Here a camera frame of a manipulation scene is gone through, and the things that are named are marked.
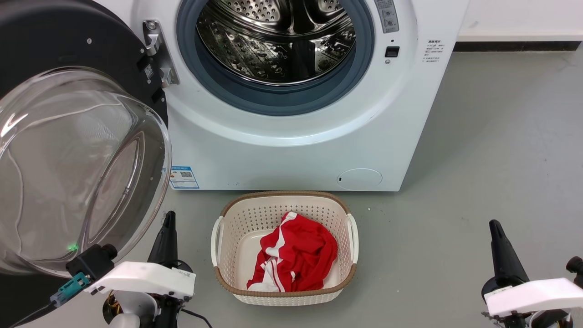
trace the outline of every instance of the door hinge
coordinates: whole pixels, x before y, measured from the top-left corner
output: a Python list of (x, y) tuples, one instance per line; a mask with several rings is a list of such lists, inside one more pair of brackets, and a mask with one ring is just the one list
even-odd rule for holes
[(146, 19), (142, 23), (142, 28), (146, 40), (146, 54), (152, 57), (160, 67), (162, 88), (171, 84), (180, 84), (160, 23), (154, 19)]

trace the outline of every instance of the white plastic basket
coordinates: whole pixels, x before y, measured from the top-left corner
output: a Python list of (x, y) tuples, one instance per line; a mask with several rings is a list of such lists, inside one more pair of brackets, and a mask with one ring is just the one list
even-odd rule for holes
[[(338, 256), (324, 279), (323, 289), (303, 292), (247, 291), (261, 237), (273, 232), (289, 211), (320, 222), (338, 243)], [(342, 200), (316, 191), (268, 191), (244, 195), (227, 205), (210, 239), (210, 256), (217, 280), (247, 304), (297, 306), (329, 302), (350, 283), (359, 258), (356, 222)]]

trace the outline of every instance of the basket handle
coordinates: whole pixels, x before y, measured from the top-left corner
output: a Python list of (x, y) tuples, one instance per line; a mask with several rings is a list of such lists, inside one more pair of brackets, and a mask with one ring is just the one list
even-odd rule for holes
[(350, 254), (352, 254), (352, 263), (356, 264), (359, 260), (359, 229), (356, 227), (356, 221), (352, 214), (348, 213), (348, 237), (350, 239)]
[(221, 239), (219, 237), (219, 232), (222, 233), (223, 229), (222, 229), (222, 224), (221, 221), (223, 220), (223, 217), (219, 217), (217, 219), (217, 221), (215, 222), (215, 226), (213, 227), (213, 233), (210, 236), (210, 260), (213, 262), (213, 266), (217, 267), (219, 266), (219, 261), (218, 261), (218, 254), (220, 253), (220, 247), (221, 245), (218, 245), (218, 241)]

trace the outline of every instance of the label sticker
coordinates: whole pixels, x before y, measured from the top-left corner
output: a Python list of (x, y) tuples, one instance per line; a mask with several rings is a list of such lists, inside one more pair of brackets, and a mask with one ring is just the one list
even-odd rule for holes
[(196, 280), (196, 274), (192, 273), (192, 272), (188, 272), (188, 271), (184, 271), (184, 270), (180, 270), (178, 268), (172, 268), (172, 270), (182, 274), (185, 277), (188, 277), (190, 279), (192, 279), (193, 281)]
[(170, 184), (173, 189), (200, 189), (190, 166), (173, 166)]
[(154, 69), (152, 68), (152, 65), (148, 64), (144, 69), (144, 72), (146, 72), (146, 76), (148, 79), (151, 78), (152, 75), (154, 75)]
[(423, 57), (421, 62), (439, 62), (443, 51), (445, 49), (445, 44), (441, 40), (431, 39), (427, 40), (427, 46), (423, 52)]
[(393, 0), (375, 0), (378, 14), (381, 17), (382, 32), (390, 33), (399, 30), (399, 20)]

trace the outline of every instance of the white washing machine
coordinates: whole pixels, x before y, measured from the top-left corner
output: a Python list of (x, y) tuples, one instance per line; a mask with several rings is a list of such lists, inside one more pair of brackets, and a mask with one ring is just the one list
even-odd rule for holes
[(399, 190), (468, 0), (99, 3), (0, 0), (0, 276), (123, 259), (169, 183)]
[(367, 191), (401, 187), (468, 4), (98, 2), (167, 47), (173, 188)]

